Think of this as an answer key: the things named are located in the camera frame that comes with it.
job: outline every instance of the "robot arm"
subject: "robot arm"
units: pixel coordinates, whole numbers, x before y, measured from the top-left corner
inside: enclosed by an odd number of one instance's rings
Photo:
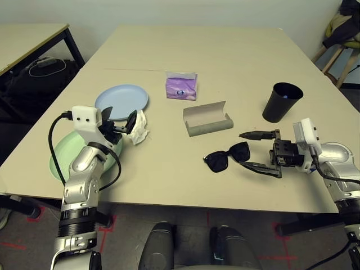
[[[102,269],[100,253],[92,251],[97,241],[95,225],[110,227],[112,219],[97,211],[99,191],[109,186],[100,187],[100,177],[107,155],[116,155],[112,149],[122,138],[121,133],[129,134],[136,123],[134,111],[125,127],[115,127],[109,121],[110,113],[111,108],[103,112],[94,107],[72,108],[75,130],[87,145],[69,166],[51,270]]]
[[[270,150],[271,164],[275,168],[264,164],[253,166],[254,163],[248,162],[241,165],[261,174],[271,175],[269,172],[272,172],[277,178],[282,177],[281,167],[296,167],[304,173],[318,170],[345,223],[349,241],[355,243],[349,254],[355,269],[360,269],[360,171],[354,164],[353,154],[337,142],[320,144],[317,128],[309,118],[294,123],[293,128],[296,143],[281,140],[279,130],[241,134],[240,137],[250,140],[275,139]]]

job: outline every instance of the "purple tissue box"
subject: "purple tissue box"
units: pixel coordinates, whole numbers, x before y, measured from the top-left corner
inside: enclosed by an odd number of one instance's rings
[[[179,100],[196,100],[197,74],[166,73],[166,97]]]

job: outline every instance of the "red tape marking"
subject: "red tape marking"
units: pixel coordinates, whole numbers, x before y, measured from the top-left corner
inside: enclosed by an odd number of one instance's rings
[[[290,260],[290,256],[289,256],[289,250],[288,250],[287,245],[286,245],[286,241],[289,241],[291,239],[291,237],[290,236],[280,236],[276,232],[275,228],[279,224],[281,224],[281,223],[273,222],[272,223],[272,228],[273,228],[273,231],[274,231],[274,234],[275,234],[275,238],[282,241],[282,246],[283,246],[283,249],[285,251],[285,258],[287,260],[287,268],[291,269],[291,260]]]
[[[113,232],[114,228],[115,228],[115,222],[116,222],[116,218],[117,216],[113,215],[112,216],[112,225],[110,228],[99,228],[99,231],[100,232],[103,232],[103,235],[102,235],[102,240],[101,240],[101,245],[100,245],[100,250],[99,252],[102,253],[102,251],[104,250],[104,246],[105,246],[105,240],[106,240],[106,235],[108,232]]]
[[[206,225],[210,228],[210,212],[206,212]]]
[[[285,240],[285,239],[282,240],[282,245],[283,245],[283,249],[285,249],[285,255],[286,255],[286,257],[289,257],[289,251],[288,251],[288,249],[287,249],[287,245],[286,245],[286,240]],[[291,262],[290,262],[289,259],[287,259],[287,268],[288,268],[288,269],[291,269]]]
[[[14,249],[21,249],[21,250],[26,249],[26,246],[19,246],[19,245],[15,245],[15,244],[12,244],[12,243],[6,243],[6,242],[0,242],[0,245],[8,246],[9,248],[14,248]]]
[[[101,246],[100,246],[100,250],[99,250],[100,253],[102,253],[102,251],[104,250],[106,235],[107,235],[107,231],[103,232]]]
[[[44,211],[45,211],[45,207],[41,206],[40,207],[40,215],[37,217],[37,218],[26,218],[26,220],[28,222],[39,222],[40,221],[40,218],[41,216],[43,215]]]
[[[297,260],[297,256],[258,256],[259,260]]]

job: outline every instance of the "green plate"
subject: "green plate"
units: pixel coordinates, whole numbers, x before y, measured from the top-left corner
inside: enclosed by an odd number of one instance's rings
[[[57,162],[60,166],[62,175],[65,178],[65,181],[69,179],[69,166],[70,163],[79,155],[81,149],[85,146],[84,139],[76,132],[73,131],[66,135],[55,147],[55,155]],[[114,146],[115,153],[119,156],[123,148],[123,140]],[[107,161],[103,166],[104,172],[110,169],[115,163],[115,159],[112,156],[107,157]],[[49,162],[50,172],[58,180],[60,180],[59,174],[57,173],[54,160],[50,157]]]

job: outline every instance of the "sunglasses lens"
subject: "sunglasses lens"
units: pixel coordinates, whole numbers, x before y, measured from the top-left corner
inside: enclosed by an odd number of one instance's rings
[[[225,170],[228,165],[227,153],[224,151],[212,153],[204,158],[204,161],[214,173],[221,172]]]
[[[229,153],[237,162],[250,159],[250,150],[247,142],[240,142],[231,146]]]

